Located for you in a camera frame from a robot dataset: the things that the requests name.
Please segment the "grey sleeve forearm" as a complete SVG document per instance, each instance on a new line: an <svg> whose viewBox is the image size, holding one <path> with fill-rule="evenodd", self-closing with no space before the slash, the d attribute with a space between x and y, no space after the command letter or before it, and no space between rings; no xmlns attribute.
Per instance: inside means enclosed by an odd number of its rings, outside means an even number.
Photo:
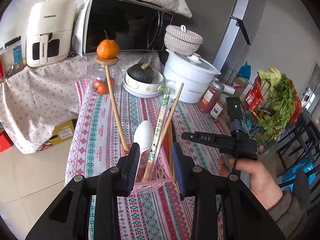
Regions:
<svg viewBox="0 0 320 240"><path fill-rule="evenodd" d="M268 213L286 239L296 239L308 221L306 208L289 191L283 191L280 201Z"/></svg>

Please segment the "person's right hand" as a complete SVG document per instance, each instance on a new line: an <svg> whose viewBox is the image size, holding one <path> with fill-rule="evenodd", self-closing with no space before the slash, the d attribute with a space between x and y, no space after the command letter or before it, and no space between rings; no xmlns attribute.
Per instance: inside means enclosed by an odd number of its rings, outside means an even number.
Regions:
<svg viewBox="0 0 320 240"><path fill-rule="evenodd" d="M283 192L262 162L230 158L228 163L236 170L251 175L250 190L266 210L274 207L281 200Z"/></svg>

